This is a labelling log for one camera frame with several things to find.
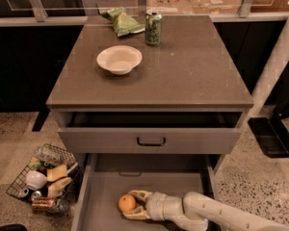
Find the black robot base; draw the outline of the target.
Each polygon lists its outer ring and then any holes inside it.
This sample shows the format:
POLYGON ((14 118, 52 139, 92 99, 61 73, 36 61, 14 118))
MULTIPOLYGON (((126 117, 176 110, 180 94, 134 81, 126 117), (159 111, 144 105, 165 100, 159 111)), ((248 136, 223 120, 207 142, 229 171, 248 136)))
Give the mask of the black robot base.
POLYGON ((283 120, 289 118, 289 100, 279 102, 270 118, 252 117, 248 125, 262 152, 269 158, 289 157, 289 128, 283 120))

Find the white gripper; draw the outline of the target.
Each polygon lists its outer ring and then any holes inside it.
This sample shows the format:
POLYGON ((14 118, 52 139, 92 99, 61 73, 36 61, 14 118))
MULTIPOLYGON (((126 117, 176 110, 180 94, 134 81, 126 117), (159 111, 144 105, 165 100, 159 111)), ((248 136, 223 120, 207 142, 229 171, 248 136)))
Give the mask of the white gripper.
POLYGON ((176 222, 185 218, 183 209, 183 200, 181 197, 169 196, 160 192, 149 191, 130 191, 136 199, 145 203, 143 206, 136 209, 123 212, 123 215, 128 219, 133 220, 170 220, 176 222))

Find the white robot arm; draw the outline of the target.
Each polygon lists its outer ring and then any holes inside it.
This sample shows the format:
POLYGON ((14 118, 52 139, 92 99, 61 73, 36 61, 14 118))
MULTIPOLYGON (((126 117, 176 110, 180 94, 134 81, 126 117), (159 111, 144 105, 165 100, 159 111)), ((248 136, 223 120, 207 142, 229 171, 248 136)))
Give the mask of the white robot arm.
POLYGON ((208 223, 227 231, 289 231, 289 226, 222 204, 198 192, 183 197, 162 192, 130 191, 118 200, 128 219, 172 221, 184 231, 207 231, 208 223))

